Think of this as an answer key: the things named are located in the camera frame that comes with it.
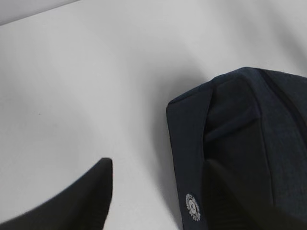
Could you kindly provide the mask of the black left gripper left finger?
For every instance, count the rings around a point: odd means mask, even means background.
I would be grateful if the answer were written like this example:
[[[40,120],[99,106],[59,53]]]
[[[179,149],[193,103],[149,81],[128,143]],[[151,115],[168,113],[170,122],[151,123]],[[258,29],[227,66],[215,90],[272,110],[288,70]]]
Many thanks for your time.
[[[36,208],[0,225],[2,230],[101,230],[112,199],[113,164],[101,158],[77,181]]]

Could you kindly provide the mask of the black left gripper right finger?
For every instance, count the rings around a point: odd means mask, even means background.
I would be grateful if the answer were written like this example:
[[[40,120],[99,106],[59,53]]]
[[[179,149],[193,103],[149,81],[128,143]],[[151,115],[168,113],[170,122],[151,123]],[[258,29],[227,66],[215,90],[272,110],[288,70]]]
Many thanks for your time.
[[[215,160],[203,164],[202,206],[211,230],[305,230],[307,224],[261,200]]]

